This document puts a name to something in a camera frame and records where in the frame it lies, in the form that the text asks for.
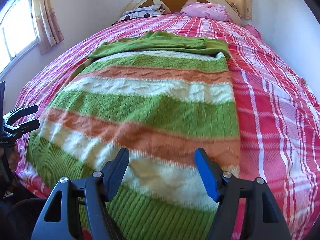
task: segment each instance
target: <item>pillow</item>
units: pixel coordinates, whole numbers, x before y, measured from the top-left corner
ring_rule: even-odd
[[[183,16],[200,17],[222,22],[231,22],[231,16],[227,13],[226,7],[215,3],[196,2],[182,8],[180,13]]]

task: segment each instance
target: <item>pink plaid bedspread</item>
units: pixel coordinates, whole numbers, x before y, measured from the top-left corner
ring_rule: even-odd
[[[320,105],[298,77],[265,43],[234,23],[177,14],[135,19],[107,28],[66,51],[21,91],[18,106],[37,104],[38,117],[70,74],[103,41],[166,30],[189,37],[229,43],[228,67],[233,79],[241,133],[240,177],[264,178],[275,195],[292,234],[303,239],[320,212]],[[39,197],[49,187],[25,160],[28,135],[18,141],[21,161],[16,174]],[[238,214],[243,214],[240,203]],[[233,233],[239,239],[241,221]]]

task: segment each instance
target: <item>orange stripe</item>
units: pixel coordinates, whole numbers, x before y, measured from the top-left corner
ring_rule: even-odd
[[[111,78],[143,78],[143,79],[180,79],[189,82],[207,84],[231,83],[230,73],[227,70],[214,73],[204,73],[199,70],[183,70],[168,68],[149,68],[132,66],[110,66],[101,70],[78,75],[74,80],[84,77],[111,77]]]
[[[44,111],[42,118],[60,123],[66,129],[79,131],[86,136],[101,138],[106,143],[112,141],[122,147],[146,152],[167,161],[194,165],[194,152],[203,147],[209,157],[221,166],[239,165],[239,137],[214,140],[186,138],[133,122],[113,123],[54,108]]]

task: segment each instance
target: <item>green stripe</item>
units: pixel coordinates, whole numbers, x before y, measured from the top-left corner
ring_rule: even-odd
[[[35,133],[30,134],[27,160],[51,188],[63,176],[79,179],[93,172],[93,169]],[[120,186],[116,197],[107,204],[107,209],[127,240],[205,239],[215,215],[214,211],[168,204],[125,186]],[[82,226],[89,229],[84,208],[80,209],[80,216]]]
[[[189,136],[239,135],[234,102],[211,105],[180,102],[165,95],[145,98],[72,90],[61,91],[49,107],[84,116],[93,115],[112,122],[140,122],[148,127]]]
[[[174,69],[197,69],[204,72],[216,72],[228,70],[225,57],[215,61],[204,61],[199,59],[160,57],[150,55],[132,55],[127,57],[113,58],[106,61],[94,62],[85,68],[81,74],[103,69],[108,66],[135,66],[135,67],[157,67]]]

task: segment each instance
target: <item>plaid bedsheet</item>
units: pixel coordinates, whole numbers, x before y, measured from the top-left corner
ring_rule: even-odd
[[[304,79],[264,42],[234,23],[173,14],[130,20],[102,30],[66,51],[23,88],[16,106],[37,104],[39,111],[22,121],[38,117],[100,43],[141,36],[149,30],[229,43],[228,67],[241,133],[239,177],[264,178],[284,213],[292,239],[303,239],[320,212],[320,105]],[[28,134],[18,141],[21,161],[16,174],[28,190],[46,197],[49,187],[24,157],[27,140]],[[239,239],[243,213],[241,202],[233,239]]]

